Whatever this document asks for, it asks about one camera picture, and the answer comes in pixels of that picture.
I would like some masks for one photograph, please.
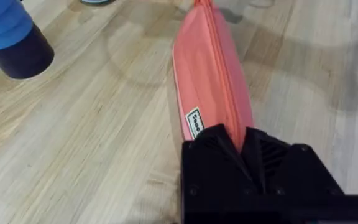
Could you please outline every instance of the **wooden table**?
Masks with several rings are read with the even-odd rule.
[[[358,194],[358,0],[216,0],[256,126],[312,145]],[[0,223],[180,221],[172,43],[191,1],[25,6],[56,57],[0,72]]]

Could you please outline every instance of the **screw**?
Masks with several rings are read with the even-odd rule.
[[[252,194],[252,191],[251,191],[251,189],[245,189],[245,190],[244,190],[244,193],[245,193],[246,195],[250,195],[250,194]]]
[[[276,188],[276,194],[277,195],[285,195],[285,191],[281,187],[277,187]]]
[[[340,191],[338,189],[330,189],[329,193],[332,195],[339,195],[341,194]]]
[[[189,191],[191,196],[196,196],[198,193],[198,187],[195,185],[190,186],[190,191]]]

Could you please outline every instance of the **pink pouch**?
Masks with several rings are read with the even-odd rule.
[[[196,0],[183,21],[173,66],[185,140],[222,123],[240,151],[252,111],[234,43],[212,0]]]

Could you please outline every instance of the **blue bottle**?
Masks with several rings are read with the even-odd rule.
[[[0,68],[30,78],[52,63],[53,49],[18,0],[0,0]]]

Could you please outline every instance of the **black base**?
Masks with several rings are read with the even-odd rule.
[[[23,40],[0,50],[0,69],[11,78],[31,78],[46,70],[54,55],[52,47],[34,24]]]
[[[183,224],[358,223],[358,195],[311,147],[252,128],[241,153],[222,124],[185,142],[181,190]]]

